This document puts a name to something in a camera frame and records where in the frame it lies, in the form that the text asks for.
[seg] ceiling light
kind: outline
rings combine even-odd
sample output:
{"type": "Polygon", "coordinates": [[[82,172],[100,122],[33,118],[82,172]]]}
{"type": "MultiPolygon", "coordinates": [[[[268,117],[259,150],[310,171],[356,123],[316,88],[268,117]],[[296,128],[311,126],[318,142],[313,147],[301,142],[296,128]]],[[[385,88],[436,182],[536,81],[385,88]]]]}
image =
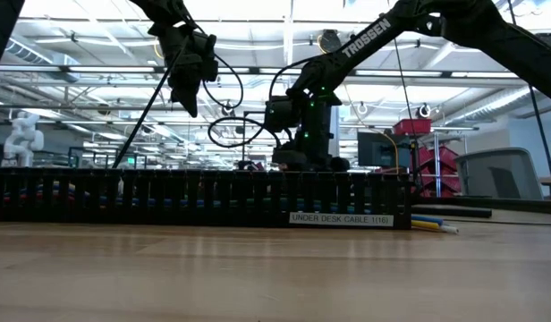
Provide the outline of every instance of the ceiling light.
{"type": "Polygon", "coordinates": [[[452,77],[468,77],[468,78],[515,78],[513,72],[453,72],[452,77]]]}
{"type": "Polygon", "coordinates": [[[344,129],[364,129],[364,128],[367,128],[367,126],[361,125],[361,124],[340,124],[339,127],[344,128],[344,129]]]}
{"type": "Polygon", "coordinates": [[[43,116],[43,117],[48,117],[48,118],[59,118],[59,117],[61,117],[61,115],[58,114],[57,112],[53,112],[51,110],[46,110],[46,109],[42,109],[42,108],[23,108],[22,110],[25,111],[25,112],[28,112],[28,113],[32,113],[32,114],[36,114],[36,115],[43,116]]]}
{"type": "MultiPolygon", "coordinates": [[[[281,71],[281,69],[279,68],[260,68],[259,69],[259,73],[263,73],[263,74],[276,74],[279,71],[281,71]]],[[[301,74],[301,69],[297,69],[297,68],[288,69],[283,73],[283,75],[286,75],[286,74],[299,75],[301,74]]]]}
{"type": "Polygon", "coordinates": [[[144,148],[145,150],[150,151],[150,152],[160,151],[160,148],[158,148],[158,147],[142,147],[142,148],[144,148]]]}
{"type": "Polygon", "coordinates": [[[71,66],[71,72],[154,72],[153,67],[127,67],[127,66],[71,66]]]}
{"type": "MultiPolygon", "coordinates": [[[[399,71],[355,71],[355,74],[358,76],[392,76],[392,77],[401,77],[401,72],[399,71]]],[[[440,77],[443,73],[441,72],[414,72],[414,71],[403,71],[403,76],[408,77],[440,77]]]]}
{"type": "Polygon", "coordinates": [[[61,121],[63,124],[106,124],[106,121],[61,121]]]}
{"type": "Polygon", "coordinates": [[[233,73],[233,72],[238,72],[238,73],[249,73],[250,72],[250,68],[238,68],[238,67],[233,67],[233,72],[232,70],[230,70],[229,68],[227,67],[220,67],[218,68],[218,72],[225,72],[225,73],[233,73]]]}
{"type": "Polygon", "coordinates": [[[0,65],[0,72],[60,72],[57,66],[47,65],[0,65]]]}
{"type": "Polygon", "coordinates": [[[477,131],[476,127],[460,127],[460,126],[433,126],[433,131],[477,131]]]}
{"type": "Polygon", "coordinates": [[[153,125],[152,130],[162,136],[170,137],[172,135],[172,133],[162,125],[153,125]]]}
{"type": "Polygon", "coordinates": [[[83,132],[83,133],[90,133],[89,130],[87,130],[87,129],[85,129],[84,127],[79,126],[79,125],[68,124],[67,126],[69,126],[70,128],[72,128],[72,129],[74,129],[74,130],[81,131],[81,132],[83,132]]]}
{"type": "Polygon", "coordinates": [[[107,133],[107,132],[102,132],[102,133],[97,133],[98,135],[100,136],[104,136],[105,138],[107,139],[110,139],[110,140],[125,140],[126,137],[121,135],[121,134],[116,134],[116,133],[107,133]]]}

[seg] ceiling duct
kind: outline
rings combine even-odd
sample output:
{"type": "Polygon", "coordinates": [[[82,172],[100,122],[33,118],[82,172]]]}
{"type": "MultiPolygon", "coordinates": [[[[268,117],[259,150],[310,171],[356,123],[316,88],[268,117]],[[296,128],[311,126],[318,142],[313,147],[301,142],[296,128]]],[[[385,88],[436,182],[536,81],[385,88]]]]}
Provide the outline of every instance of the ceiling duct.
{"type": "MultiPolygon", "coordinates": [[[[537,101],[546,97],[536,90],[534,92],[537,101]]],[[[482,122],[530,104],[532,104],[532,100],[529,88],[504,89],[463,109],[469,112],[461,112],[457,116],[450,115],[442,121],[442,125],[456,126],[466,122],[482,122]]]]}
{"type": "MultiPolygon", "coordinates": [[[[5,52],[15,55],[28,64],[77,65],[79,62],[67,54],[46,50],[25,37],[13,34],[7,41],[5,52]]],[[[81,77],[77,72],[44,72],[48,77],[74,83],[81,77]]]]}

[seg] computer monitor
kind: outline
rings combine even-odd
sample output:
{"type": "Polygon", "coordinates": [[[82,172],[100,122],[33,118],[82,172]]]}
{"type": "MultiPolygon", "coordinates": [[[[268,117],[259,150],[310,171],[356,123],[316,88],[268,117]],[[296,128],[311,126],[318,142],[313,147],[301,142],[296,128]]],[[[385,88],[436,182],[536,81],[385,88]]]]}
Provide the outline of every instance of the computer monitor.
{"type": "Polygon", "coordinates": [[[411,167],[411,139],[406,135],[381,134],[370,131],[357,133],[359,166],[411,167]],[[399,165],[395,164],[393,142],[399,153],[399,165]]]}

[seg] humanoid robot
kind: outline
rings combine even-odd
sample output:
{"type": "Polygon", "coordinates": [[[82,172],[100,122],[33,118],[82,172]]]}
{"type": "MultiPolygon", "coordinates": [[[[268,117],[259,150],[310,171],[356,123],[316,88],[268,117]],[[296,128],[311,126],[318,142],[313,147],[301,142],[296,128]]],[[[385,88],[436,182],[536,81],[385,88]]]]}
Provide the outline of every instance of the humanoid robot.
{"type": "Polygon", "coordinates": [[[1,166],[33,166],[33,151],[40,151],[45,144],[42,131],[36,129],[39,115],[19,112],[12,120],[12,131],[4,144],[1,166]]]}

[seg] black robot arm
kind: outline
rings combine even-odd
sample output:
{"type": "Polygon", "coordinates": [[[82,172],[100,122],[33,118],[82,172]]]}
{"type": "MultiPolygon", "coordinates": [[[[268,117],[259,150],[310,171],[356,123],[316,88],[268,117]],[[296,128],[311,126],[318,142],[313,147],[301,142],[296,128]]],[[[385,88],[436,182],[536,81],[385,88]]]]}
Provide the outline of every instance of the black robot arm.
{"type": "Polygon", "coordinates": [[[301,125],[294,142],[274,151],[274,162],[329,168],[330,107],[342,104],[334,90],[353,68],[404,31],[477,48],[551,98],[551,46],[505,22],[491,0],[400,0],[341,48],[312,58],[285,97],[270,98],[266,128],[301,125]]]}

